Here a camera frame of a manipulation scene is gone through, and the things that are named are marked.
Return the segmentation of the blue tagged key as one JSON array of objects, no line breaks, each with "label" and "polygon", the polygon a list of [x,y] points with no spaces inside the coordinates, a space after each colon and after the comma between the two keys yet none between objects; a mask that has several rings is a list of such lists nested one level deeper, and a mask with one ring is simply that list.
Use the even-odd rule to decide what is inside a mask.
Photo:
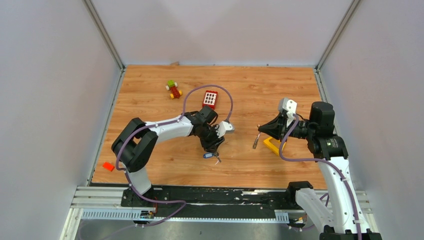
[{"label": "blue tagged key", "polygon": [[222,162],[218,152],[206,152],[203,154],[203,158],[204,159],[216,158],[217,159],[217,162],[215,163],[216,165]]}]

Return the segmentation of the silver keyring with keys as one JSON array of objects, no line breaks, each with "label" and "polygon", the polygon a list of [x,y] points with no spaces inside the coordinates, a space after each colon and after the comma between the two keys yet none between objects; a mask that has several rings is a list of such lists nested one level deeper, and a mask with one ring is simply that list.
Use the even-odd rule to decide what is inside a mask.
[{"label": "silver keyring with keys", "polygon": [[258,134],[257,134],[257,136],[256,136],[256,138],[255,138],[255,140],[253,142],[252,149],[256,149],[257,146],[258,146],[258,142],[259,142],[259,139],[260,139],[260,136],[261,136],[260,127],[261,127],[261,125],[258,124],[257,125]]}]

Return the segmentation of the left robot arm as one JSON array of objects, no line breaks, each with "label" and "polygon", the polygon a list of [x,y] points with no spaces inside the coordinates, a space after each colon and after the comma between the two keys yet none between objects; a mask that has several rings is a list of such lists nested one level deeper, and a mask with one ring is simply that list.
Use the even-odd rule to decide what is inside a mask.
[{"label": "left robot arm", "polygon": [[177,117],[144,122],[133,118],[111,145],[117,163],[123,164],[125,176],[134,193],[134,200],[140,206],[149,206],[153,201],[152,187],[146,165],[159,143],[196,136],[206,153],[218,157],[218,148],[225,141],[225,134],[235,127],[228,120],[215,123],[218,114],[204,106],[199,111],[185,112]]}]

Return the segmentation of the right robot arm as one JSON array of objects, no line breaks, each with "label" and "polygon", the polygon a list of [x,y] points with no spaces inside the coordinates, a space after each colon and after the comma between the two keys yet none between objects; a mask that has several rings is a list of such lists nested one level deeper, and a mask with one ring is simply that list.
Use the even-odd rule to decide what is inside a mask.
[{"label": "right robot arm", "polygon": [[[297,103],[289,98],[279,102],[278,115],[258,126],[260,133],[280,141],[279,157],[287,162],[315,162],[324,177],[331,207],[319,199],[308,181],[290,182],[285,195],[292,209],[301,207],[319,232],[321,240],[380,240],[360,207],[351,180],[349,154],[344,140],[335,133],[335,111],[330,103],[313,102],[309,118],[297,114]],[[305,139],[312,158],[283,155],[288,138]]]}]

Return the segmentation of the yellow triangular plastic piece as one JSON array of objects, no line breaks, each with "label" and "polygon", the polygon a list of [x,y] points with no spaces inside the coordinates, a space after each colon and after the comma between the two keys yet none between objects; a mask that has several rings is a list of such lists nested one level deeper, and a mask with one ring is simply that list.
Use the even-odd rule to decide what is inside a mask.
[{"label": "yellow triangular plastic piece", "polygon": [[269,149],[271,150],[274,154],[276,154],[277,156],[280,155],[280,145],[281,145],[281,141],[276,140],[273,137],[268,137],[265,140],[263,140],[263,144]]}]

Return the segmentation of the red window toy brick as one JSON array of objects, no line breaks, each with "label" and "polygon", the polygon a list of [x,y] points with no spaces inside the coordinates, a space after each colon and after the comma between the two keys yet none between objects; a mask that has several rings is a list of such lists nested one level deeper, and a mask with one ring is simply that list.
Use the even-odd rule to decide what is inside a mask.
[{"label": "red window toy brick", "polygon": [[217,91],[206,90],[205,94],[204,94],[202,106],[203,107],[208,106],[212,110],[215,110],[217,98],[218,98],[218,92]]}]

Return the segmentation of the colourful toy brick car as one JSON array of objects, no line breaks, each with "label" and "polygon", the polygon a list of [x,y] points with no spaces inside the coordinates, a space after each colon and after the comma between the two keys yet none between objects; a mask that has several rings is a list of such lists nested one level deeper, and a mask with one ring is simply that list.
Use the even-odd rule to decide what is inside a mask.
[{"label": "colourful toy brick car", "polygon": [[178,90],[178,84],[173,80],[168,80],[165,88],[169,91],[171,99],[179,99],[183,95],[183,92]]}]

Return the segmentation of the orange red toy brick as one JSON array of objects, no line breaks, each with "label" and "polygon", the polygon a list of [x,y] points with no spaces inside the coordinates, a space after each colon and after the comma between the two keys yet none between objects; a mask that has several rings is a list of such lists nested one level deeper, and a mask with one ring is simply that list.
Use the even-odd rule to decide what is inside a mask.
[{"label": "orange red toy brick", "polygon": [[110,162],[104,162],[103,164],[102,164],[102,167],[105,169],[105,170],[107,170],[107,171],[109,171],[109,172],[113,172],[114,170],[115,170],[115,166],[112,164],[112,163],[110,163]]}]

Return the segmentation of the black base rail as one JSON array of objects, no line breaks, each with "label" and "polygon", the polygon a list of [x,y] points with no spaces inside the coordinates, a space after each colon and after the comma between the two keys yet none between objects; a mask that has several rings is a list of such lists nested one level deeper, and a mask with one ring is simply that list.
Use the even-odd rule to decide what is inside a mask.
[{"label": "black base rail", "polygon": [[290,222],[306,212],[295,203],[291,190],[154,185],[143,197],[127,188],[122,207],[151,209],[156,217],[167,217],[182,206],[174,217],[197,220],[255,221],[273,220],[288,213]]}]

